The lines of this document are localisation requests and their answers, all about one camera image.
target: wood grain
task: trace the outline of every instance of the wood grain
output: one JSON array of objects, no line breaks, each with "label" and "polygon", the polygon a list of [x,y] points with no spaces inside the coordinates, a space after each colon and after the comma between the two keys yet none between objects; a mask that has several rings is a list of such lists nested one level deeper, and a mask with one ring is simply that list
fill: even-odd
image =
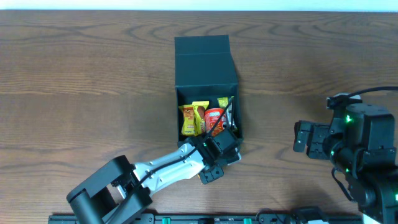
[{"label": "wood grain", "polygon": [[[294,122],[328,122],[335,93],[398,85],[397,14],[2,11],[0,223],[70,213],[67,193],[115,156],[176,150],[174,37],[216,34],[229,34],[239,75],[243,160],[212,184],[156,193],[151,208],[357,213],[329,162],[293,152]],[[395,93],[364,99],[398,112]]]}]

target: white backdrop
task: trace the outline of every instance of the white backdrop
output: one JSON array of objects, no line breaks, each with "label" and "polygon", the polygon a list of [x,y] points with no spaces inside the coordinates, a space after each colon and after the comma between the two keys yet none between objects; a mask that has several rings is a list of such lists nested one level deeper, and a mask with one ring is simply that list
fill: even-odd
[{"label": "white backdrop", "polygon": [[398,12],[398,0],[0,0],[0,9]]}]

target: yellow snack package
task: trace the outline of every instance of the yellow snack package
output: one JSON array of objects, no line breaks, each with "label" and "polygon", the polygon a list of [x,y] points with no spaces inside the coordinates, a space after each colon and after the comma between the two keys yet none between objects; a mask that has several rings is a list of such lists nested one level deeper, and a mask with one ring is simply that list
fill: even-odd
[{"label": "yellow snack package", "polygon": [[226,108],[226,105],[228,105],[228,97],[221,97],[221,98],[217,98],[218,100],[218,106],[220,106],[221,109]]},{"label": "yellow snack package", "polygon": [[184,124],[182,125],[181,134],[191,136],[195,134],[195,120],[192,105],[183,105],[178,107],[184,117]]},{"label": "yellow snack package", "polygon": [[195,112],[195,135],[206,132],[205,110],[209,106],[209,101],[192,102],[193,111]]}]

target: robotic arm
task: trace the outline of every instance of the robotic arm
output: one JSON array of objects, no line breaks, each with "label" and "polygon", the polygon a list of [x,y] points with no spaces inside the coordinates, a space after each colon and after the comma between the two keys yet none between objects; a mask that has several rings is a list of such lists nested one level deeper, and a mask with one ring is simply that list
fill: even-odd
[{"label": "robotic arm", "polygon": [[[241,159],[241,142],[230,129],[212,137],[215,127],[204,137],[187,138],[177,151],[153,161],[130,164],[126,156],[109,161],[67,195],[79,223],[131,223],[152,203],[151,197],[170,184],[197,174],[203,184],[222,177],[222,166]],[[119,205],[109,184],[124,199]]]},{"label": "robotic arm", "polygon": [[[330,124],[299,121],[295,124],[293,150],[311,159],[327,159],[335,166],[332,177],[347,199],[358,203],[360,212],[379,223],[398,222],[398,167],[395,165],[395,121],[384,107],[363,103],[359,94],[328,98],[333,110]],[[349,187],[337,180],[335,172],[344,173]]]}]

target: box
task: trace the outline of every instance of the box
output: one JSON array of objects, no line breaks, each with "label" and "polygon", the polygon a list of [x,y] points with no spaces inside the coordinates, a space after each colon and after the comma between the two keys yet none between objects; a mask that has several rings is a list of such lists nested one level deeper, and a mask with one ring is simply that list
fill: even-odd
[{"label": "box", "polygon": [[219,108],[217,98],[224,96],[234,96],[234,122],[238,128],[234,133],[243,140],[238,77],[228,35],[175,38],[175,92],[178,142],[187,138],[181,134],[183,115],[178,106],[208,100],[208,108]]}]

